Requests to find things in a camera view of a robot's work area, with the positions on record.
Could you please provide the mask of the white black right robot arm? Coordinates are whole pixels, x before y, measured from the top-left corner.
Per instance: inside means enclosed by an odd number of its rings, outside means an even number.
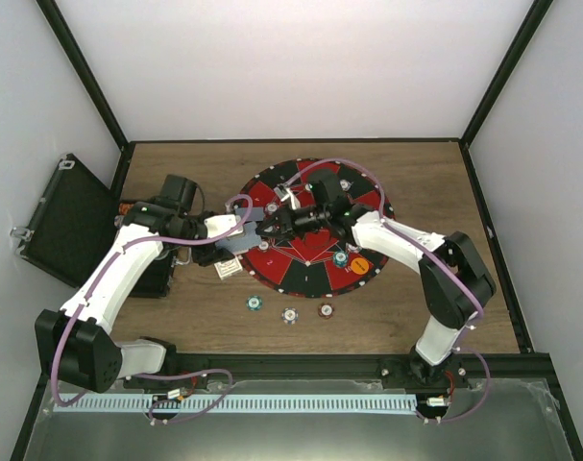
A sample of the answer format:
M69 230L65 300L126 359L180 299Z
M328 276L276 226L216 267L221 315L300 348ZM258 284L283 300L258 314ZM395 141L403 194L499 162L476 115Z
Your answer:
M313 204L302 206L290 182L274 189L281 204L258 234L292 240L327 229L338 240L377 252L410 268L421 279L429 319L409 353L413 380L424 387L437 383L449 357L467 330L484 316L496 284L472 239L417 230L384 214L384 207L355 203L330 170L310 175Z

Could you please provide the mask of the brown red poker chip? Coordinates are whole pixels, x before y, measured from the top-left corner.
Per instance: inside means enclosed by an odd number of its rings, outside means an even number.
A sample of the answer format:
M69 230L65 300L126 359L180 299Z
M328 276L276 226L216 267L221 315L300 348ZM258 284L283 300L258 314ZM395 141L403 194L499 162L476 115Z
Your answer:
M270 243L267 240L262 240L258 245L258 249L262 252L267 252L270 249Z

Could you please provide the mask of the white blue chip stack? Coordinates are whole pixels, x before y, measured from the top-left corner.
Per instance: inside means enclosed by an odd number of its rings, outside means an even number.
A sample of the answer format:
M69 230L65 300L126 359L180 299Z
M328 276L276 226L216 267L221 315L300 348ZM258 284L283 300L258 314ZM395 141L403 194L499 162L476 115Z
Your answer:
M281 313L281 319L287 325L294 325L299 319L299 312L295 308L285 308Z

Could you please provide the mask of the blue green poker chip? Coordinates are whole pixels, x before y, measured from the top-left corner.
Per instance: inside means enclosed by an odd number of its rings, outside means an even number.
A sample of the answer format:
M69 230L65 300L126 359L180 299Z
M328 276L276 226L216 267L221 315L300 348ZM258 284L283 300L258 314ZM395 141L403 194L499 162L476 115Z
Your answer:
M338 268L344 268L349 262L349 256L346 252L337 251L332 256L333 264Z

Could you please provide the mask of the blue patterned card deck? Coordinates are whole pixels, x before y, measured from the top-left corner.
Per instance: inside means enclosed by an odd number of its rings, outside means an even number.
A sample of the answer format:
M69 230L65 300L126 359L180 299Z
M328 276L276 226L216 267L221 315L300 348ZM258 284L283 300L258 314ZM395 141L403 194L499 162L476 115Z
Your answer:
M261 237L256 234L246 234L218 240L215 243L215 246L220 249L228 250L234 255L242 255L250 249L258 247L261 241Z

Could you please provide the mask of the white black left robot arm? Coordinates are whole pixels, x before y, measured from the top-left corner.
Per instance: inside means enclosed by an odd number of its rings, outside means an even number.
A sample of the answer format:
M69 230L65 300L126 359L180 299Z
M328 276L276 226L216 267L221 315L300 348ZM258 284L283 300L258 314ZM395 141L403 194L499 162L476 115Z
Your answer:
M162 342L116 343L110 334L134 286L161 254L176 247L214 247L251 216L254 200L247 194L230 198L224 214L191 215L196 188L171 175L156 196L135 202L85 284L59 310L45 309L36 318L38 355L54 392L61 382L104 393L122 378L149 378L160 388L179 379L180 364L166 355Z

